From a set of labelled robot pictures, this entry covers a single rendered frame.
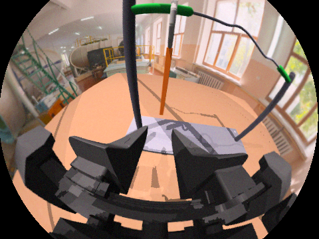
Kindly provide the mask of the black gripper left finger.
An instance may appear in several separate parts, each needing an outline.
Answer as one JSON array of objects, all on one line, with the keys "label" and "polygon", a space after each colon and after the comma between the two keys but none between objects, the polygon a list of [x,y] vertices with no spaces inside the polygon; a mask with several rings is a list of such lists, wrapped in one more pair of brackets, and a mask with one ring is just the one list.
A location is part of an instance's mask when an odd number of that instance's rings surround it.
[{"label": "black gripper left finger", "polygon": [[75,156],[108,168],[120,193],[127,195],[141,157],[148,127],[144,125],[111,143],[98,143],[80,136],[69,137]]}]

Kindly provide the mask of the white loop with orange handle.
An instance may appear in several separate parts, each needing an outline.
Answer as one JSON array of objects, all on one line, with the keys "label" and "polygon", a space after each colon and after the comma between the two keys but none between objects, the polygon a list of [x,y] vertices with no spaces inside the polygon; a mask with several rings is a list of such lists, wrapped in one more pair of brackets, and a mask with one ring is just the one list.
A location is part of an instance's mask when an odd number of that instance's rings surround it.
[{"label": "white loop with orange handle", "polygon": [[176,11],[178,6],[178,0],[172,0],[171,3],[171,11],[170,11],[170,20],[169,20],[169,27],[168,27],[168,43],[167,43],[167,50],[165,51],[165,68],[163,74],[163,87],[162,87],[162,95],[161,95],[161,102],[160,102],[160,111],[159,114],[164,114],[165,108],[165,98],[167,97],[167,83],[168,78],[170,75],[170,66],[171,66],[171,58],[173,53],[173,37],[175,36],[173,32],[175,32],[175,22],[176,22]]}]

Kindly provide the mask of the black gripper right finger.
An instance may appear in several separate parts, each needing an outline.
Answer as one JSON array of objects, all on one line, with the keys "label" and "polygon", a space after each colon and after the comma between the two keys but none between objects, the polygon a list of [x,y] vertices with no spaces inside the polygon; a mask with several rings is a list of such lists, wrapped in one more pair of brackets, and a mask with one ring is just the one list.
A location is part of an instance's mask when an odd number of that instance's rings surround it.
[{"label": "black gripper right finger", "polygon": [[177,129],[171,133],[173,159],[181,199],[191,199],[196,191],[213,172],[227,167],[244,165],[248,154],[210,154],[189,140]]}]

